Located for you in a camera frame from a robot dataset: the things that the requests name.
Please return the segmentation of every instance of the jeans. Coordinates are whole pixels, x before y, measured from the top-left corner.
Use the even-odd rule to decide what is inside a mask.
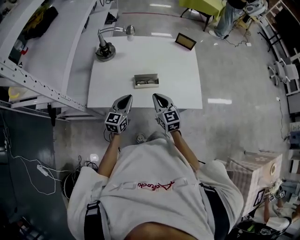
[[[236,9],[230,6],[229,3],[226,4],[225,10],[221,19],[215,29],[215,34],[223,38],[228,34],[228,32],[233,27],[233,22],[236,21],[243,13],[243,9]]]

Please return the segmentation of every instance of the black strap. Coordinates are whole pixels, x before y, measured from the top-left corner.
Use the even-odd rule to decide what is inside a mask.
[[[99,204],[100,201],[88,204],[84,221],[85,240],[105,240]]]
[[[230,223],[227,211],[216,190],[206,184],[200,183],[210,202],[212,214],[215,220],[215,240],[224,240],[229,233]]]

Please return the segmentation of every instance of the chair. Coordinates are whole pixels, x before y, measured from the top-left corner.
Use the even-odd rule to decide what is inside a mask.
[[[274,85],[278,85],[278,81],[283,81],[285,84],[289,85],[291,80],[298,80],[298,70],[295,64],[286,64],[281,58],[279,61],[274,63],[274,67],[268,66],[268,70],[271,71],[272,75],[270,79],[274,79]]]

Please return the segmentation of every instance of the person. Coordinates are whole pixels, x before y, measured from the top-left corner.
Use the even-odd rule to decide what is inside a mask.
[[[215,238],[225,227],[215,223],[228,220],[227,233],[232,229],[243,207],[240,191],[221,162],[200,168],[181,132],[171,135],[172,140],[158,132],[147,140],[139,137],[141,144],[123,148],[118,156],[121,135],[114,134],[98,171],[81,169],[67,209],[77,240],[90,239],[92,231],[91,239],[224,239]],[[209,185],[208,192],[199,184]],[[213,193],[220,199],[215,207],[208,204]],[[90,203],[99,206],[97,223],[97,218],[87,220]],[[222,208],[226,216],[214,219]]]
[[[246,6],[246,3],[247,0],[227,0],[224,13],[217,27],[215,30],[209,30],[208,33],[223,39],[232,29],[233,22],[243,14],[243,8]]]
[[[277,204],[270,204],[268,197],[264,205],[255,211],[253,217],[255,222],[266,224],[276,231],[286,229],[298,219],[300,219],[300,205],[293,210],[292,206],[288,202],[284,204],[282,199],[278,199]]]

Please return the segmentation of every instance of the yellow table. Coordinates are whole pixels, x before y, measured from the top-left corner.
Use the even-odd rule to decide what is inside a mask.
[[[213,18],[218,19],[222,11],[226,5],[226,1],[222,0],[179,0],[179,5],[181,7],[187,8],[182,15],[188,11],[189,9],[194,9],[203,16],[206,17],[206,23],[203,31],[206,30],[206,27],[208,25],[208,22],[210,20],[210,17],[213,16]]]

